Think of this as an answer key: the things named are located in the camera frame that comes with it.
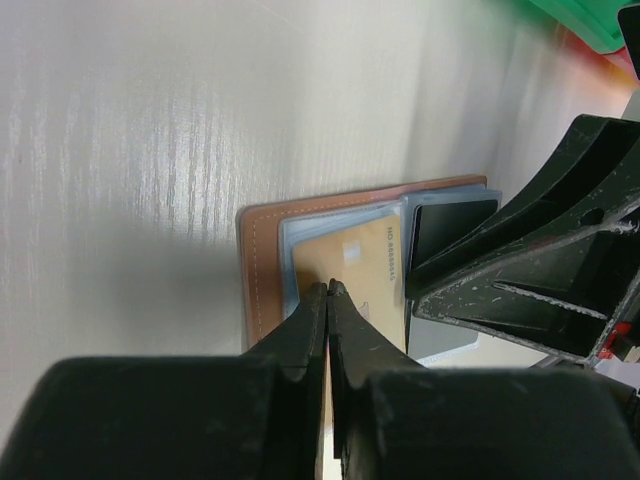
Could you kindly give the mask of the gold credit card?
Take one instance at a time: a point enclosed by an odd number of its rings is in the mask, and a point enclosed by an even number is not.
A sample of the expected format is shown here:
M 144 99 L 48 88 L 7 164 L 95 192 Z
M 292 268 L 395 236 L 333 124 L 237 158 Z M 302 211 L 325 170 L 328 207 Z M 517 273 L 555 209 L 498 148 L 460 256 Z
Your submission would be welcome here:
M 383 336 L 406 349 L 401 217 L 385 215 L 310 239 L 293 248 L 298 290 L 342 282 L 356 310 Z

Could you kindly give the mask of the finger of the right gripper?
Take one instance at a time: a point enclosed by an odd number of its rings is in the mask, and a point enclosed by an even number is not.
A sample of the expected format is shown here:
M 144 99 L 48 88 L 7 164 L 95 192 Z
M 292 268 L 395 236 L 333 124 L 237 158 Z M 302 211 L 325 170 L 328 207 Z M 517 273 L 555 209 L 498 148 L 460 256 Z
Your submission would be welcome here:
M 529 183 L 411 271 L 415 316 L 594 365 L 639 318 L 639 125 L 581 115 Z

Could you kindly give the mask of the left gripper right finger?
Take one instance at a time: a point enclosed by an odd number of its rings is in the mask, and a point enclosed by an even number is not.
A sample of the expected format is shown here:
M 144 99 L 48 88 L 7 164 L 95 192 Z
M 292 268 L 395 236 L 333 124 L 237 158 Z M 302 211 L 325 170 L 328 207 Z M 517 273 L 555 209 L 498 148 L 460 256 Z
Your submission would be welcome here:
M 346 479 L 634 479 L 638 397 L 576 368 L 428 369 L 329 285 L 334 451 Z

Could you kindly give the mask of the green plastic bin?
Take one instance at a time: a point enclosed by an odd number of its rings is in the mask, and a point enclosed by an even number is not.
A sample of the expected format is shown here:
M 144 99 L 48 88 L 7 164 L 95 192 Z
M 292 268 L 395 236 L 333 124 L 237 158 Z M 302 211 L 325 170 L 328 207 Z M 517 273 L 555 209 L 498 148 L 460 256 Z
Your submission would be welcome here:
M 618 13 L 636 1 L 625 0 L 532 0 L 489 1 L 492 6 L 513 7 L 524 14 L 544 14 L 598 54 L 612 54 L 624 45 Z

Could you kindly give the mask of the red plastic bin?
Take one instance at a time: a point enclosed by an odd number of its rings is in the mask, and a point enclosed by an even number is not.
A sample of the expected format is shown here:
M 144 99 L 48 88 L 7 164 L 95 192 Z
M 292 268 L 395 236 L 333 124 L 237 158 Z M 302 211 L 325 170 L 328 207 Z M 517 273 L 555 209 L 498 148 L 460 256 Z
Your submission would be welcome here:
M 632 89 L 639 87 L 639 80 L 636 77 L 631 58 L 625 47 L 614 53 L 600 54 L 562 26 L 557 28 L 557 38 L 564 50 L 602 79 L 607 79 L 616 85 Z

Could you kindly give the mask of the brown leather card holder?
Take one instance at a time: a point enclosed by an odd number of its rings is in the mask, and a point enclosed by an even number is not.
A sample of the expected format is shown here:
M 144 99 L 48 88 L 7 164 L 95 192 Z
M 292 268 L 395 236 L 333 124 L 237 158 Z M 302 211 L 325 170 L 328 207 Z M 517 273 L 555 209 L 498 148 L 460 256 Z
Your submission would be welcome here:
M 484 175 L 398 184 L 284 202 L 253 205 L 239 212 L 238 240 L 242 269 L 246 347 L 251 348 L 283 321 L 283 287 L 279 254 L 279 225 L 288 218 L 394 201 L 404 194 L 456 187 L 487 186 Z

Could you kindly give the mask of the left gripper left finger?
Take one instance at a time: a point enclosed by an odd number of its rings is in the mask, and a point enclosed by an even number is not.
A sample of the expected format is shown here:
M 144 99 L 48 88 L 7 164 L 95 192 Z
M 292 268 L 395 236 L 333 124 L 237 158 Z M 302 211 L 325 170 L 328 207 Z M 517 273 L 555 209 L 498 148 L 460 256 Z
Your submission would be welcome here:
M 327 288 L 239 356 L 76 357 L 36 384 L 5 479 L 314 479 Z

